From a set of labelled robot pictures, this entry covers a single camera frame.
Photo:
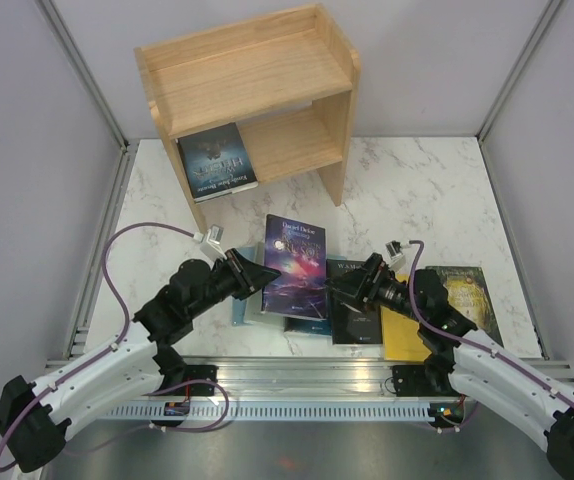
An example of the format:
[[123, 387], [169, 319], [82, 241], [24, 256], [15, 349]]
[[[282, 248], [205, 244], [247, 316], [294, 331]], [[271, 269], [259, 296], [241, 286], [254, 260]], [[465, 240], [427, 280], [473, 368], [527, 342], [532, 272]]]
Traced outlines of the Robinson Crusoe purple book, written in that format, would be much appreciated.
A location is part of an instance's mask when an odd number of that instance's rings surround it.
[[263, 288], [263, 313], [314, 321], [326, 318], [324, 228], [267, 215], [263, 260], [265, 266], [280, 272]]

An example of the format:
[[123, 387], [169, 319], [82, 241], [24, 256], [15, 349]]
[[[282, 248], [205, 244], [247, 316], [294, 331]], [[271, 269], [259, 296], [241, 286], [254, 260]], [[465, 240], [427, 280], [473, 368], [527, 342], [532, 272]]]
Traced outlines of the Wuthering Heights dark blue book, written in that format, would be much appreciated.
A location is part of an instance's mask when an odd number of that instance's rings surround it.
[[228, 123], [177, 140], [193, 200], [207, 200], [258, 186], [238, 126]]

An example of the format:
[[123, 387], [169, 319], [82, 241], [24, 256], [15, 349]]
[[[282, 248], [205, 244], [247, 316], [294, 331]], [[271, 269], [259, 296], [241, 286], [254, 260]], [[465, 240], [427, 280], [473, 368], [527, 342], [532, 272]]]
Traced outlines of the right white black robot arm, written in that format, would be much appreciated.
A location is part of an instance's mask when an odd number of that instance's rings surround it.
[[397, 279], [382, 256], [326, 282], [334, 300], [365, 311], [385, 307], [419, 324], [430, 350], [425, 385], [475, 400], [518, 428], [546, 454], [564, 479], [574, 479], [574, 387], [508, 352], [448, 301], [433, 269], [412, 268]]

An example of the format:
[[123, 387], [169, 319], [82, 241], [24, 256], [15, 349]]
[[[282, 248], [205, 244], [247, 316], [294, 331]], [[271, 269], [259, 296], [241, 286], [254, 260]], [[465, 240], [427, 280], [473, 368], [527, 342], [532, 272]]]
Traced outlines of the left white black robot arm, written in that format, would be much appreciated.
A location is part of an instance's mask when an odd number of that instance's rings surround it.
[[[230, 249], [213, 264], [183, 262], [153, 299], [114, 337], [33, 381], [18, 375], [0, 396], [0, 459], [28, 473], [56, 458], [78, 432], [116, 405], [162, 392], [178, 393], [186, 364], [175, 344], [194, 320], [225, 299], [243, 300], [280, 277]], [[0, 463], [0, 473], [5, 471]]]

